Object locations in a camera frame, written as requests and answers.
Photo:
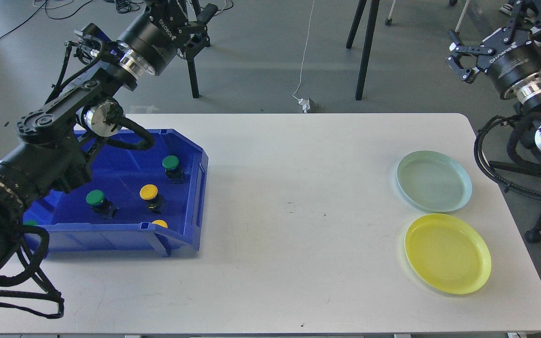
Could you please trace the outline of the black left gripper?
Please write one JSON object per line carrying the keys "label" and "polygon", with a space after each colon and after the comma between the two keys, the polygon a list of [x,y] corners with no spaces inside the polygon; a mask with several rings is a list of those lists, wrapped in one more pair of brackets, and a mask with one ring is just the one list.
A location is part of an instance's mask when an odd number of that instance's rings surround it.
{"label": "black left gripper", "polygon": [[142,56],[152,68],[151,73],[158,76],[177,54],[183,60],[193,61],[202,49],[210,46],[208,23],[217,11],[215,4],[207,4],[195,21],[187,21],[179,14],[164,17],[143,13],[118,40]]}

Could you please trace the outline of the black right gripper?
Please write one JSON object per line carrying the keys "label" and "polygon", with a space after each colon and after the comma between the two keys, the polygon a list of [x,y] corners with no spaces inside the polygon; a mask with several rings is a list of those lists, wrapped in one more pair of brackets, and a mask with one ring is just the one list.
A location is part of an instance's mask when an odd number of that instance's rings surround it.
{"label": "black right gripper", "polygon": [[489,45],[464,45],[448,31],[452,43],[446,64],[460,81],[471,84],[485,73],[502,100],[530,100],[541,95],[541,0],[509,0],[501,8],[508,21],[489,36]]}

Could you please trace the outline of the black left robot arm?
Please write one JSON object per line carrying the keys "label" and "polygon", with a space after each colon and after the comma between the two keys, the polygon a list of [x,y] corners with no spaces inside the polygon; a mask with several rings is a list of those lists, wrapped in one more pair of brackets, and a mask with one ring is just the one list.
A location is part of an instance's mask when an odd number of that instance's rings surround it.
{"label": "black left robot arm", "polygon": [[197,0],[146,0],[144,12],[111,40],[98,26],[67,41],[58,81],[45,105],[16,125],[21,143],[0,160],[0,307],[47,319],[64,314],[62,293],[40,265],[50,235],[25,225],[24,213],[51,190],[69,193],[92,181],[92,163],[108,145],[145,151],[154,145],[145,128],[127,118],[114,94],[160,75],[176,55],[187,60],[198,97],[193,60],[209,47],[215,4]]}

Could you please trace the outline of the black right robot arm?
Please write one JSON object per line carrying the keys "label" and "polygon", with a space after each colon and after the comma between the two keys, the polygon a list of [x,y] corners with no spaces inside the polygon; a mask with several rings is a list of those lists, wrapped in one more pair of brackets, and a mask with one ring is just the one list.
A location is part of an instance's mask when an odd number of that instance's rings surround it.
{"label": "black right robot arm", "polygon": [[517,0],[509,21],[485,37],[479,46],[467,46],[453,30],[446,62],[465,83],[479,73],[487,75],[502,100],[517,99],[518,113],[495,117],[479,131],[475,160],[485,175],[506,190],[541,200],[541,192],[515,184],[496,173],[485,159],[483,138],[499,123],[513,122],[507,154],[522,173],[541,177],[541,50],[535,38],[541,36],[541,0]]}

